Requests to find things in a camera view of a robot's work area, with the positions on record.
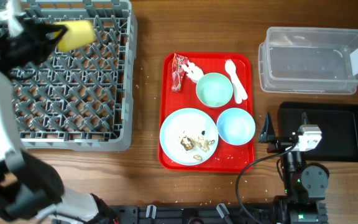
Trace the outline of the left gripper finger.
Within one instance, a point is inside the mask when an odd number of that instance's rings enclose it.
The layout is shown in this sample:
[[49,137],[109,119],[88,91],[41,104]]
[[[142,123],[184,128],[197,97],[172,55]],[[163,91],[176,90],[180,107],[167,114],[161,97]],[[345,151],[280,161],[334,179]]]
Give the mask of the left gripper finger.
[[27,63],[34,65],[40,65],[46,61],[49,55],[54,51],[58,45],[59,40],[48,40],[46,42],[33,42],[28,41],[26,46],[29,50],[27,51]]
[[53,34],[54,40],[61,40],[68,31],[67,26],[61,24],[41,24],[40,26],[46,34]]

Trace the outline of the light blue bowl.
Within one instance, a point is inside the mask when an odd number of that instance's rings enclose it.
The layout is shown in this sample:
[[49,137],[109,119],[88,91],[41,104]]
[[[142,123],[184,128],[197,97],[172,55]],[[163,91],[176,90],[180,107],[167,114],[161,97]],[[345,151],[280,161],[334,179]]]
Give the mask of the light blue bowl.
[[240,108],[229,108],[223,111],[216,121],[216,127],[220,138],[233,146],[250,142],[256,130],[252,115]]

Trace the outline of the white plastic spoon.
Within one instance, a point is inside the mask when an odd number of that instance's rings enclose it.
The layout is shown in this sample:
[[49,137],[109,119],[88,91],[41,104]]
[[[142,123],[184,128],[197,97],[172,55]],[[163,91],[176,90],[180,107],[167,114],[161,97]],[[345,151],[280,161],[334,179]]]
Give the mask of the white plastic spoon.
[[242,103],[242,97],[240,96],[235,83],[232,83],[232,87],[233,87],[234,101],[237,104],[241,104]]

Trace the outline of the white napkin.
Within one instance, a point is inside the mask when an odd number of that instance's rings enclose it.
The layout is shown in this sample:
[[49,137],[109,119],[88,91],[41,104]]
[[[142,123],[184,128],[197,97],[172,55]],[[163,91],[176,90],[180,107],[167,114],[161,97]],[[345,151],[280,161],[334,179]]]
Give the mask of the white napkin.
[[181,65],[181,67],[185,71],[187,77],[194,83],[198,83],[198,81],[204,76],[202,69],[197,67],[192,62],[183,64],[183,65]]

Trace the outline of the light blue plate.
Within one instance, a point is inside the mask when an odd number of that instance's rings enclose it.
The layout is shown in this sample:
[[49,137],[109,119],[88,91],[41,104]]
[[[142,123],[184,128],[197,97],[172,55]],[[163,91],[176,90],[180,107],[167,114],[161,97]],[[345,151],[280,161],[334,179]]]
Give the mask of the light blue plate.
[[[216,143],[211,150],[203,153],[203,161],[198,162],[193,159],[193,154],[186,153],[178,142],[183,131],[206,131],[208,138],[213,138]],[[164,154],[183,166],[196,166],[206,162],[212,157],[218,148],[219,135],[215,122],[205,112],[194,108],[183,108],[174,111],[162,123],[160,128],[160,146]]]

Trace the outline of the white plastic fork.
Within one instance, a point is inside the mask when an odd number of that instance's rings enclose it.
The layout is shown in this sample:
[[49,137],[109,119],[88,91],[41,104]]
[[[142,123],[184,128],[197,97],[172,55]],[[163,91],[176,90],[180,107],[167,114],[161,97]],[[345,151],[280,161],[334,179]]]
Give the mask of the white plastic fork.
[[242,97],[242,100],[248,99],[248,94],[247,94],[245,88],[243,87],[241,81],[239,80],[239,77],[237,76],[236,66],[235,66],[234,62],[231,59],[226,60],[226,62],[225,62],[225,71],[231,77],[232,83],[235,83],[235,85],[237,87],[237,90],[238,90],[240,96]]

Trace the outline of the yellow plastic cup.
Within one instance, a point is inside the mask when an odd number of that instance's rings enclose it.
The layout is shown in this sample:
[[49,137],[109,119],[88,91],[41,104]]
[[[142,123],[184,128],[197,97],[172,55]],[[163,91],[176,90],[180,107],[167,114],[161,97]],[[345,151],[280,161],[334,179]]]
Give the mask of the yellow plastic cup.
[[93,23],[90,21],[63,21],[53,24],[63,25],[68,29],[57,44],[57,49],[61,52],[69,52],[95,41]]

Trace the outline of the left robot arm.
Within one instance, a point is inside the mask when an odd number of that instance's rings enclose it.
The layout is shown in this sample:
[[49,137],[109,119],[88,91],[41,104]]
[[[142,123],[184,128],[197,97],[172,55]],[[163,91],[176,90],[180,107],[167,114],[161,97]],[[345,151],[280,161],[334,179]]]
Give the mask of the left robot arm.
[[94,40],[90,22],[40,24],[13,17],[0,37],[0,218],[47,218],[69,223],[119,223],[117,213],[94,194],[65,188],[57,171],[25,151],[19,137],[10,72],[40,64],[53,49],[72,50]]

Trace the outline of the green bowl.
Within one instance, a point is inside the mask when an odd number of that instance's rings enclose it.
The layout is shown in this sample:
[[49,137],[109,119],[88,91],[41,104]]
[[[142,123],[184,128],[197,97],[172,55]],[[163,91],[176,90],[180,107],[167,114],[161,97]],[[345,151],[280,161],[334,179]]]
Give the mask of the green bowl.
[[220,73],[207,73],[196,84],[196,95],[200,102],[209,108],[226,105],[234,93],[232,83]]

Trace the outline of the red snack wrapper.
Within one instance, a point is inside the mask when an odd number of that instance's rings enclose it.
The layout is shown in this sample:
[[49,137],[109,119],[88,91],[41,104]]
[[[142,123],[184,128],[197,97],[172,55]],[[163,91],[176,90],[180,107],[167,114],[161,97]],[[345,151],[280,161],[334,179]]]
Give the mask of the red snack wrapper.
[[182,65],[188,65],[188,57],[174,54],[172,63],[172,91],[178,92],[181,90],[181,83],[185,75]]

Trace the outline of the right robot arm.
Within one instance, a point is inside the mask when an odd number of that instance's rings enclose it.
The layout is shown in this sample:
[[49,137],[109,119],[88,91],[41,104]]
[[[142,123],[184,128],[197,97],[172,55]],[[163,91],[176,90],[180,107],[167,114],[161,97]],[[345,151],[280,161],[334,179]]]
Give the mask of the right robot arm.
[[264,221],[268,223],[327,223],[325,205],[329,171],[316,162],[307,163],[305,153],[315,149],[322,140],[318,125],[310,124],[302,114],[304,124],[289,136],[277,137],[269,114],[259,137],[267,143],[267,152],[278,157],[278,171],[285,195],[276,196]]

